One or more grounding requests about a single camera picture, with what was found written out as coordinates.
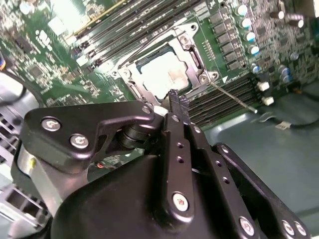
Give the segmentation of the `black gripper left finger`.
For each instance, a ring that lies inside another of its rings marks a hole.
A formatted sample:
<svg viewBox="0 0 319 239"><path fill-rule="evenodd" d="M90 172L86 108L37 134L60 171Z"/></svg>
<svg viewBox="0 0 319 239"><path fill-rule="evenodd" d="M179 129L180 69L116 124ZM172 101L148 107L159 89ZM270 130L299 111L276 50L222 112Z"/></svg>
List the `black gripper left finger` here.
<svg viewBox="0 0 319 239"><path fill-rule="evenodd" d="M16 164L56 215L88 184L92 163L135 148L159 160L159 209L175 220L193 215L189 101L170 90L159 106L141 101L38 108L24 117Z"/></svg>

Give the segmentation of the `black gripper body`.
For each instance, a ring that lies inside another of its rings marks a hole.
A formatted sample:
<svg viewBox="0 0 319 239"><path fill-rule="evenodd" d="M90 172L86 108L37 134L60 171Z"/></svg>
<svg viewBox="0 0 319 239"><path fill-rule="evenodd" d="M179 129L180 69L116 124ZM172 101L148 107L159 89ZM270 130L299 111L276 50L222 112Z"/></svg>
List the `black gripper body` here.
<svg viewBox="0 0 319 239"><path fill-rule="evenodd" d="M60 206L53 239L229 239L231 228L210 177L193 172L195 217L173 232L154 217L160 163L136 159L72 193Z"/></svg>

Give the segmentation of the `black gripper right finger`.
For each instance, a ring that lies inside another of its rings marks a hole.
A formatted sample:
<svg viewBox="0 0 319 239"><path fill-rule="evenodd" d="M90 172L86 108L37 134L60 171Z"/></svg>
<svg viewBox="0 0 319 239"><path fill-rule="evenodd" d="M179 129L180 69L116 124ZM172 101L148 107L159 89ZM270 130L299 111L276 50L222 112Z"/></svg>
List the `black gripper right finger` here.
<svg viewBox="0 0 319 239"><path fill-rule="evenodd" d="M205 206L223 239L310 239L306 225L226 144L210 145L189 118L189 101L179 97L192 165L204 171Z"/></svg>

